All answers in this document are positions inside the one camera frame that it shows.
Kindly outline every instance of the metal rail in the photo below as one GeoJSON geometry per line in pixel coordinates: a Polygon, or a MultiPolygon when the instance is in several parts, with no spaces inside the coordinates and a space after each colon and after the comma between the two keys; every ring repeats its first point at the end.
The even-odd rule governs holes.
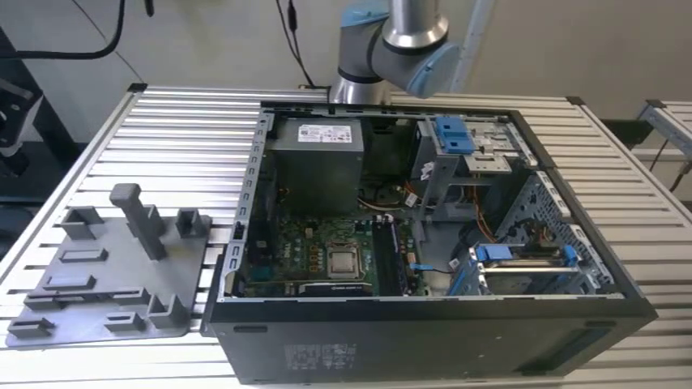
{"type": "MultiPolygon", "coordinates": [[[[25,293],[65,236],[53,222],[67,207],[83,205],[95,205],[103,216],[121,215],[108,201],[108,191],[117,182],[137,182],[143,202],[155,203],[163,216],[173,215],[179,207],[199,207],[215,218],[195,307],[196,313],[203,313],[216,255],[231,234],[260,101],[324,98],[323,92],[155,87],[128,94],[0,262],[0,347],[8,322],[20,313],[25,293]]],[[[564,98],[439,95],[417,100],[395,94],[392,100],[396,105],[521,111],[660,315],[564,380],[537,378],[532,383],[499,381],[497,385],[692,387],[692,215],[591,111],[564,98]]],[[[184,383],[191,386],[239,386],[216,340],[199,335],[199,319],[192,326],[192,333],[181,338],[80,344],[43,351],[0,348],[0,383],[132,388],[175,385],[180,383],[175,379],[187,378],[184,383]]],[[[348,387],[453,385],[364,383],[348,387]]]]}

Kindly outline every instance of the black cable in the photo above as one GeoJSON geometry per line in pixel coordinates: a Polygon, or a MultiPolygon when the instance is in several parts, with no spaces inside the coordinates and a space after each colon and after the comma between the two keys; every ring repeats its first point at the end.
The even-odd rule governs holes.
{"type": "Polygon", "coordinates": [[[295,32],[297,30],[297,15],[295,12],[293,2],[292,1],[289,2],[289,26],[291,26],[291,35],[293,36],[295,48],[293,48],[293,44],[291,43],[289,30],[287,29],[287,26],[285,26],[285,18],[283,16],[283,8],[281,8],[281,3],[279,2],[279,0],[276,0],[276,4],[277,4],[277,10],[279,10],[279,17],[281,19],[283,34],[284,34],[285,40],[289,44],[291,53],[293,54],[295,61],[297,62],[299,66],[300,66],[300,71],[303,71],[303,75],[305,76],[307,83],[309,84],[311,88],[315,88],[316,87],[315,83],[312,82],[312,78],[307,73],[305,65],[303,64],[303,58],[300,57],[299,41],[297,41],[297,37],[295,34],[295,32]]]}
{"type": "Polygon", "coordinates": [[[431,269],[429,271],[435,271],[436,273],[443,273],[443,274],[455,274],[455,271],[444,271],[444,270],[439,270],[439,269],[431,269]]]}
{"type": "Polygon", "coordinates": [[[120,0],[120,9],[117,10],[117,26],[111,43],[93,53],[63,53],[60,51],[16,51],[13,53],[0,53],[0,59],[97,59],[111,54],[120,42],[123,35],[123,21],[125,16],[125,0],[120,0]]]}
{"type": "Polygon", "coordinates": [[[279,18],[281,18],[283,35],[285,36],[285,41],[289,44],[289,50],[291,50],[291,53],[293,54],[293,58],[297,61],[299,60],[299,56],[295,53],[293,44],[291,42],[289,30],[285,28],[285,18],[283,17],[281,3],[279,2],[279,0],[275,0],[275,1],[276,1],[276,4],[277,4],[279,18]]]}
{"type": "Polygon", "coordinates": [[[667,148],[667,145],[668,145],[668,139],[663,142],[659,152],[656,153],[656,156],[653,158],[653,162],[651,162],[649,172],[653,172],[653,167],[656,166],[656,162],[659,162],[660,154],[663,153],[663,149],[667,148]]]}
{"type": "MultiPolygon", "coordinates": [[[[104,32],[100,30],[99,28],[99,24],[96,24],[95,20],[91,18],[91,16],[88,15],[87,13],[87,10],[84,10],[83,6],[79,4],[77,0],[72,0],[72,4],[75,4],[75,6],[79,8],[79,10],[81,11],[81,13],[84,14],[84,16],[87,17],[87,20],[91,22],[91,25],[95,26],[96,28],[96,31],[99,32],[99,35],[101,38],[104,38],[104,40],[107,39],[105,38],[105,34],[104,32]]],[[[135,73],[135,77],[137,78],[137,80],[144,83],[144,79],[141,78],[140,76],[140,73],[137,73],[137,71],[135,70],[135,68],[132,67],[132,65],[129,65],[129,62],[128,60],[123,57],[123,55],[120,55],[120,53],[117,52],[117,50],[115,51],[115,54],[117,55],[117,57],[123,60],[125,66],[132,70],[132,73],[135,73]]]]}
{"type": "Polygon", "coordinates": [[[671,192],[673,192],[677,189],[677,185],[680,185],[680,181],[683,181],[683,176],[684,176],[684,174],[680,173],[677,175],[677,177],[675,177],[675,181],[672,182],[672,186],[671,186],[671,189],[669,189],[671,192]]]}

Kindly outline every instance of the blue latch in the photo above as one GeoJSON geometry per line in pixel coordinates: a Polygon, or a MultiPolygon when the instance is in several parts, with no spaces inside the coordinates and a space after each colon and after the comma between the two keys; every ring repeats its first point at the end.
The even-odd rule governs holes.
{"type": "Polygon", "coordinates": [[[472,154],[476,151],[476,145],[468,133],[467,125],[460,118],[437,116],[435,124],[435,131],[437,132],[444,152],[449,154],[472,154]]]}
{"type": "Polygon", "coordinates": [[[564,252],[564,266],[572,267],[573,265],[576,265],[576,261],[579,260],[575,247],[572,247],[571,245],[567,245],[565,247],[563,247],[563,252],[564,252]]]}
{"type": "Polygon", "coordinates": [[[504,261],[513,259],[512,252],[507,246],[484,246],[488,261],[504,261]]]}
{"type": "Polygon", "coordinates": [[[484,246],[476,247],[476,259],[479,262],[488,260],[488,252],[484,246]]]}

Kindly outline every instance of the power supply label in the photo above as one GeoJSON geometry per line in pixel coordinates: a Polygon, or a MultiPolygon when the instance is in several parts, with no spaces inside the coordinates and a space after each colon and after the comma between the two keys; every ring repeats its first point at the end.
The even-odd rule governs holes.
{"type": "Polygon", "coordinates": [[[351,143],[351,126],[304,124],[299,127],[299,142],[351,143]]]}

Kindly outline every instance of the white wall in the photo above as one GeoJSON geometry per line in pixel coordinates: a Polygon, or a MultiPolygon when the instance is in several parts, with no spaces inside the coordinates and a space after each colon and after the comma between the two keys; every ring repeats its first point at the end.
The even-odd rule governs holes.
{"type": "MultiPolygon", "coordinates": [[[[295,0],[300,51],[317,84],[336,72],[340,12],[353,0],[295,0]]],[[[108,39],[117,0],[79,0],[108,39]]],[[[127,1],[117,52],[151,84],[295,88],[305,83],[291,57],[273,0],[156,0],[148,18],[141,0],[127,1]]],[[[472,0],[443,0],[449,39],[467,33],[472,0]]],[[[105,42],[71,0],[3,0],[0,25],[16,49],[93,51],[105,42]]],[[[88,141],[135,75],[117,56],[95,61],[25,61],[57,114],[88,141]]]]}
{"type": "Polygon", "coordinates": [[[465,92],[577,95],[601,118],[692,100],[692,2],[496,0],[465,92]]]}

